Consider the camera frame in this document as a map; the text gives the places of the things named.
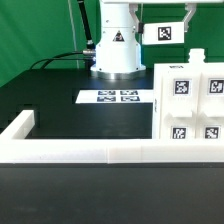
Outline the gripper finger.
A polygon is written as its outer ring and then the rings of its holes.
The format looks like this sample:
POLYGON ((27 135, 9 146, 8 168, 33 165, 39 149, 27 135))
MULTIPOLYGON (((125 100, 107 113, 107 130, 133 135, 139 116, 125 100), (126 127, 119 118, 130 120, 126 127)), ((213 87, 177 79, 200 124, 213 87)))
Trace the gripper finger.
POLYGON ((129 4, 129 13, 134 21, 134 27, 135 31, 139 34, 142 34, 144 31, 144 23, 139 20, 139 18, 136 15, 136 12, 138 10, 137 4, 129 4))
POLYGON ((186 15, 184 16, 182 22, 184 23, 184 31, 187 32, 189 29, 189 22, 194 16, 195 12, 197 9, 197 4, 196 3, 186 3, 185 4, 185 10, 186 10, 186 15))

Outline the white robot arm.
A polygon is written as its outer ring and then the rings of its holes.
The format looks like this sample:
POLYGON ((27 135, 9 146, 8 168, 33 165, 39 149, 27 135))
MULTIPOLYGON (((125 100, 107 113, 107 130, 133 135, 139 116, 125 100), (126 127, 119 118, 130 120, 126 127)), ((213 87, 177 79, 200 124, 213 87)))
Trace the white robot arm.
POLYGON ((96 45, 91 75, 109 80, 133 79, 145 75, 142 45, 180 44, 188 23, 200 3, 224 0, 99 0, 101 39, 96 45), (139 4, 184 4, 187 14, 179 22, 142 23, 136 16, 139 4))

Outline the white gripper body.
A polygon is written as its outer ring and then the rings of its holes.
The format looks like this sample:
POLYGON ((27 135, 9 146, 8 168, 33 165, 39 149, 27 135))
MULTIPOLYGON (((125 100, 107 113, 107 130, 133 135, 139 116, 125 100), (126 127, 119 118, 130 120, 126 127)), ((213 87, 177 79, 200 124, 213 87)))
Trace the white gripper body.
POLYGON ((100 0, 104 4, 215 4, 224 0, 100 0))

